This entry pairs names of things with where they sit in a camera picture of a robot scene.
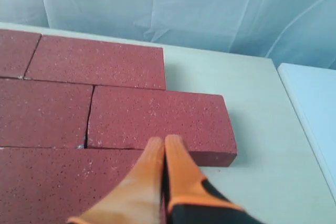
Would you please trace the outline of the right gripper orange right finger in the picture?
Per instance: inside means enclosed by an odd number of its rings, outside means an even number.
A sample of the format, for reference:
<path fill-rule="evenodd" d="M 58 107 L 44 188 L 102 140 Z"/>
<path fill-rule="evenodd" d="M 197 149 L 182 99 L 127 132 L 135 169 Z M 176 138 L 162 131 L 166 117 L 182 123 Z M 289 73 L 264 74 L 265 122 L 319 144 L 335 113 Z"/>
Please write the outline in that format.
<path fill-rule="evenodd" d="M 167 223 L 261 223 L 220 193 L 196 165 L 182 138 L 165 138 Z"/>

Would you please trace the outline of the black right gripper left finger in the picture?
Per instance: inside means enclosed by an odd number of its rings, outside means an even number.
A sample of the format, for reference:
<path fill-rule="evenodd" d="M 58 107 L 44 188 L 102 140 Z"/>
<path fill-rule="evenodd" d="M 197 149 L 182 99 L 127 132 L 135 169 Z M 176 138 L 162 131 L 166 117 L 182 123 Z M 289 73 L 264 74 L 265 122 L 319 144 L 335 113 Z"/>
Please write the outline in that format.
<path fill-rule="evenodd" d="M 121 183 L 67 223 L 160 223 L 164 141 L 152 137 Z"/>

